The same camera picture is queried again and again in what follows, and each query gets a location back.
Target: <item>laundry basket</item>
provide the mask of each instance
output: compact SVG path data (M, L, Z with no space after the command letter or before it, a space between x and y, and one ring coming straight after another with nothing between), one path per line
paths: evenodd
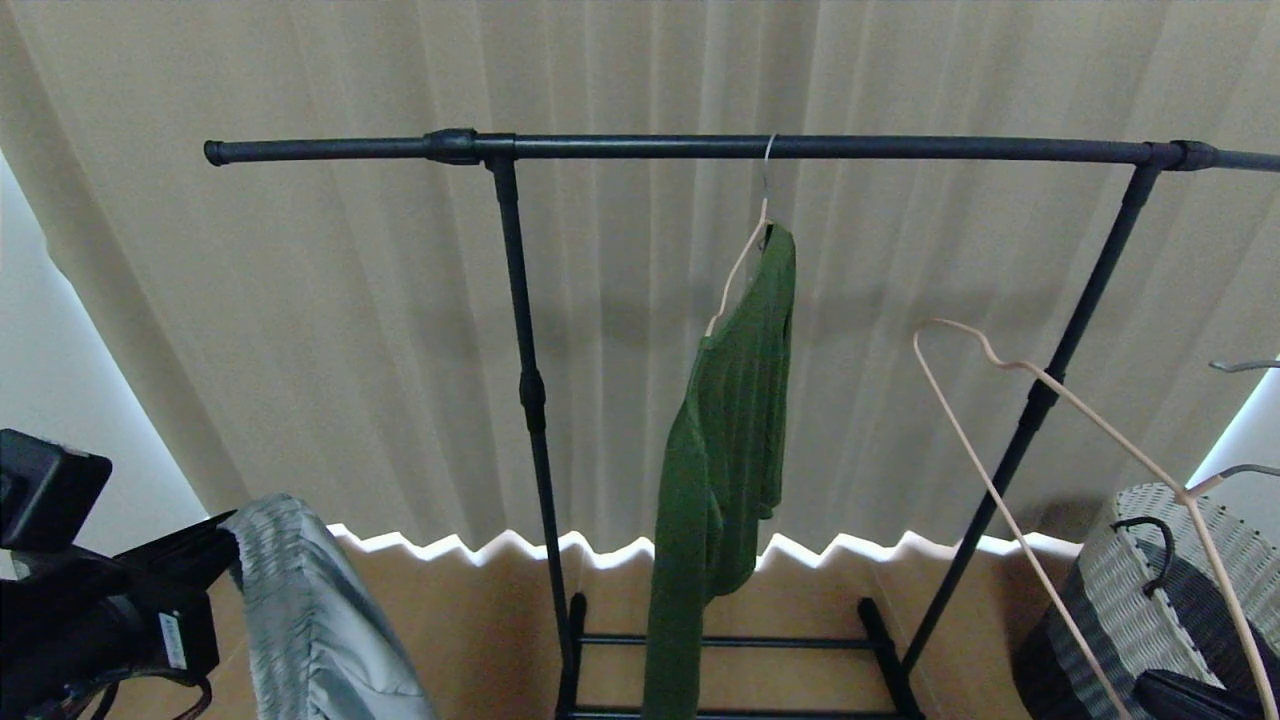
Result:
M1280 552L1210 496L1198 502L1275 684ZM1100 512L1061 596L1134 719L1151 719L1134 696L1144 670L1171 670L1257 698L1203 546L1167 487L1137 486L1115 496ZM1015 653L1014 682L1036 720L1117 717L1052 607Z

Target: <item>garment rack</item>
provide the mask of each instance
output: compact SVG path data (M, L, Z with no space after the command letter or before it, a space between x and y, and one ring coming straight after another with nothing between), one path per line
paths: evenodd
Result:
M494 188L502 215L502 234L507 251L507 274L511 301L516 315L516 341L520 348L520 402L525 407L534 455L534 475L547 543L547 568L550 574L552 601L561 650L559 694L556 720L640 717L639 708L586 707L577 703L579 669L584 646L643 646L644 635L622 635L585 632L586 597L576 593L566 602L564 574L561 565L559 529L556 524L556 502L547 452L547 392L538 372L534 352L534 324L529 305L529 278L525 274L524 238L520 231L520 197L516 183L516 160L520 159L760 159L769 136L760 135L511 135L479 133L474 129L451 128L421 137L346 138L346 140L282 140L262 142L205 143L205 158L214 165L280 160L347 160L347 159L425 159L448 165L479 165L493 173ZM899 160L1023 160L1048 163L1094 163L1133 165L1129 184L1120 200L1111 231L1098 255L1080 299L1068 320L1057 348L1044 372L1062 382L1066 365L1084 334L1133 232L1138 214L1164 172L1193 172L1229 168L1280 173L1280 155L1219 150L1204 142L1175 140L1171 142L1108 142L1089 140L1050 140L1018 137L925 137L925 136L776 136L771 158L786 159L899 159ZM1009 446L995 475L996 488L1004 493L1018 470L1032 438L1057 400L1039 380L1032 386L1027 405L1018 420ZM978 539L996 511L995 502L982 497L969 528L960 541L955 559L925 611L906 653L899 659L883 618L870 598L858 603L858 614L867 632L865 638L762 638L704 637L712 647L769 647L868 650L874 652L895 710L884 711L699 711L703 720L746 719L838 719L918 720L923 719L911 692L910 674L938 619L946 610L960 577L973 557Z

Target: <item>pleated curtain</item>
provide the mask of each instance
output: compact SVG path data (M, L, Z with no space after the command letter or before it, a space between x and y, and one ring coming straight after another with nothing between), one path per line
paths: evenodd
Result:
M492 177L212 168L205 140L517 133L1190 138L1280 151L1280 6L280 3L0 6L0 143L210 511L294 493L369 537L540 542ZM652 534L666 433L760 163L522 160L561 530ZM1047 363L1129 168L769 164L797 241L781 532L952 542L980 498L923 318ZM1280 342L1280 178L1166 173L1066 382L1185 477ZM1027 379L927 351L995 468ZM1143 471L1060 405L1010 493L1079 538ZM993 533L1001 528L993 527Z

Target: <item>beige curtain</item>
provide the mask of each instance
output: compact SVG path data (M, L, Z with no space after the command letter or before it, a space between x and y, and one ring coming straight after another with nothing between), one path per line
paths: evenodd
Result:
M499 132L1193 138L1280 151L1275 4L0 6L0 142L50 252L210 510L270 491L353 532L539 539L492 178L422 161L215 169L207 138ZM758 163L518 164L562 530L653 528L695 342ZM799 242L786 486L771 529L954 539L980 498L913 324L1048 360L1126 168L776 161ZM1174 474L1280 340L1280 178L1156 188L1068 375ZM1028 389L931 338L992 465ZM1015 480L1078 537L1144 479L1059 407Z

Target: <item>ribbed green fabric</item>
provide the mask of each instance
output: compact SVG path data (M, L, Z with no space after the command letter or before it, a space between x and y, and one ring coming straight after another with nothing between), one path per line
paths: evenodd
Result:
M703 609L751 577L759 520L781 500L795 278L795 242L773 225L742 300L703 338L667 436L645 720L694 717Z

